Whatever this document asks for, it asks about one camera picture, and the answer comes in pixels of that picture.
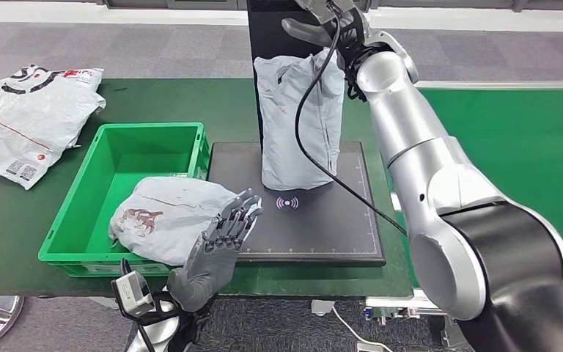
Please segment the gray carpet floor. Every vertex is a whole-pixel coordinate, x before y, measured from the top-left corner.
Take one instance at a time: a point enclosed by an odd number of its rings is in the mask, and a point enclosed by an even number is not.
[[[391,30],[422,80],[563,81],[563,33]],[[0,78],[36,63],[102,67],[105,77],[250,77],[249,33],[236,26],[0,23]],[[395,351],[438,351],[427,319],[366,322],[360,301],[336,304],[369,340]],[[123,351],[131,324],[86,298],[28,298],[0,351]],[[230,300],[213,307],[198,351],[354,351],[333,316],[305,300]]]

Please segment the upright plastic bag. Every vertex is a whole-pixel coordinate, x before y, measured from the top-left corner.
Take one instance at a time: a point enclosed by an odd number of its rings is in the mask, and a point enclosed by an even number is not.
[[[101,70],[81,75],[23,67],[0,80],[0,175],[30,189],[76,143],[89,115],[106,102]]]
[[[262,115],[262,184],[269,189],[312,189],[331,182],[303,155],[295,139],[299,101],[323,65],[328,50],[305,59],[277,56],[254,60]],[[336,53],[303,105],[299,125],[307,152],[334,175],[345,88],[344,73],[335,62]]]

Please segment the white cable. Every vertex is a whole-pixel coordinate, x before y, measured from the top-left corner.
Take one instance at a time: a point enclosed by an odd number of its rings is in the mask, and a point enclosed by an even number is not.
[[[340,319],[340,321],[342,322],[342,324],[344,324],[349,330],[350,332],[353,333],[353,335],[355,335],[355,337],[357,337],[357,340],[362,341],[363,343],[367,343],[368,345],[375,345],[375,346],[380,346],[382,348],[384,348],[386,351],[388,352],[393,352],[391,349],[389,349],[389,347],[385,346],[384,344],[380,343],[380,342],[371,342],[371,341],[366,341],[364,339],[362,339],[361,337],[359,337],[359,335],[357,335],[357,333],[355,332],[355,330],[353,330],[353,328],[350,327],[350,325],[348,325],[344,319],[342,319],[342,317],[339,316],[338,311],[336,310],[336,306],[333,306],[331,308],[334,311],[334,314],[338,317],[338,319]]]

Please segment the black cable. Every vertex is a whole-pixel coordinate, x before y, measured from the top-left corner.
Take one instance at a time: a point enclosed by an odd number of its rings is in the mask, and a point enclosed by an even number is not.
[[[400,226],[400,224],[398,224],[395,220],[393,220],[392,218],[387,216],[384,212],[378,210],[372,203],[368,202],[365,198],[360,196],[357,192],[355,192],[353,189],[351,189],[349,186],[347,186],[344,182],[342,182],[338,177],[331,174],[329,172],[329,170],[325,169],[325,167],[323,167],[316,160],[314,160],[314,158],[307,152],[307,150],[305,150],[305,147],[303,147],[303,143],[301,143],[301,138],[299,136],[299,120],[301,119],[301,110],[303,109],[303,105],[305,104],[305,101],[307,100],[309,93],[312,91],[312,89],[314,89],[314,86],[316,86],[316,84],[320,80],[320,77],[325,72],[325,68],[329,64],[329,61],[331,61],[331,57],[334,55],[334,51],[336,50],[336,46],[338,45],[339,36],[340,36],[340,22],[339,22],[338,14],[336,12],[334,12],[334,14],[336,16],[335,19],[334,19],[336,21],[336,23],[335,23],[336,24],[336,34],[334,36],[333,42],[331,43],[331,48],[329,49],[329,52],[327,53],[327,57],[325,58],[323,66],[316,73],[316,76],[314,77],[312,82],[309,84],[307,91],[305,91],[305,93],[303,94],[303,97],[301,97],[301,100],[299,101],[299,105],[297,106],[297,114],[295,116],[295,138],[297,140],[297,144],[299,146],[299,149],[301,149],[301,152],[303,152],[303,154],[306,156],[306,158],[308,158],[308,160],[310,160],[312,162],[312,164],[314,164],[318,169],[320,169],[320,171],[324,172],[327,176],[331,177],[331,179],[336,181],[341,187],[343,187],[343,189],[347,190],[349,193],[351,193],[357,199],[361,200],[368,208],[372,209],[380,217],[387,220],[388,223],[390,223],[393,227],[396,227],[396,229],[398,231],[402,232],[402,234],[406,236],[407,232],[405,231],[404,228],[402,228],[402,226]]]
[[[137,324],[137,330],[139,330],[139,333],[141,335],[141,338],[144,340],[144,344],[146,345],[146,348],[149,352],[155,352],[154,350],[154,345],[152,344],[152,341],[150,341],[150,337],[147,336],[147,332],[144,329],[144,326],[141,325],[140,323],[136,323]]]

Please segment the scale platform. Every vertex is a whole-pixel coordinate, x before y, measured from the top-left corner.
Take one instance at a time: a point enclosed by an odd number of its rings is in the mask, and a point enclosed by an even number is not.
[[[264,214],[245,240],[239,262],[384,265],[375,214],[335,182],[311,190],[262,185],[258,142],[215,143],[208,180],[239,193],[253,188]],[[359,142],[340,144],[338,177],[370,202]]]

